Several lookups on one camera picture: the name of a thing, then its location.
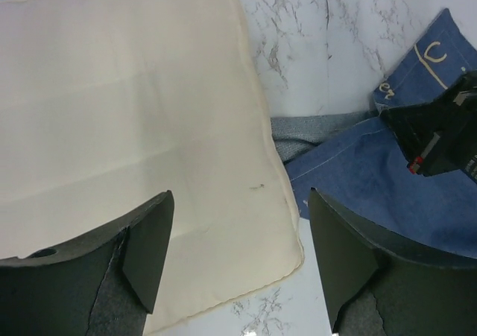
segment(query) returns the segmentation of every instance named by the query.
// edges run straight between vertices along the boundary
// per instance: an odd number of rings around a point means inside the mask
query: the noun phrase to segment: black plastic piece
[[[168,191],[70,241],[0,260],[0,335],[142,335],[173,213]]]
[[[370,290],[388,336],[477,335],[477,260],[417,243],[312,191],[310,224],[330,325]]]
[[[463,74],[433,102],[383,110],[412,173],[457,169],[477,182],[477,72]]]

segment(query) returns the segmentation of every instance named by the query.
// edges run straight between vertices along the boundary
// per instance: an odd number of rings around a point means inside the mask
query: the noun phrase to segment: marble surface
[[[367,110],[370,92],[449,7],[477,45],[476,0],[241,0],[272,116]]]
[[[477,46],[476,0],[241,2],[273,116],[366,110],[370,92],[444,7]],[[307,221],[300,235],[306,262],[293,276],[155,335],[331,335]]]

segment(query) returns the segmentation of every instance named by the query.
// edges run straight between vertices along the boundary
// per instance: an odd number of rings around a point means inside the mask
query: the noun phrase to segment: folded napkin
[[[376,89],[376,106],[432,101],[470,69],[477,69],[477,51],[444,10]],[[477,258],[477,185],[461,171],[422,177],[406,165],[393,133],[380,118],[371,118],[286,168],[305,218],[309,190],[315,187],[400,235]]]
[[[0,258],[170,189],[146,332],[300,266],[239,0],[18,0],[0,4],[0,25]]]

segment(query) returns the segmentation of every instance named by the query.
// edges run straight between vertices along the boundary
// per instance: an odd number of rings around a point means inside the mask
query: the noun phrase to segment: denim jeans
[[[432,101],[477,51],[444,10],[373,93],[378,110]],[[286,165],[302,217],[310,188],[407,238],[477,258],[477,185],[461,171],[411,174],[393,133],[379,117],[339,133]]]

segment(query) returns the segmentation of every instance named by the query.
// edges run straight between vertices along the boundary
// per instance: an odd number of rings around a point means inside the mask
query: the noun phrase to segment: cream cloth
[[[171,189],[146,333],[301,264],[238,0],[9,1],[0,26],[0,258]]]

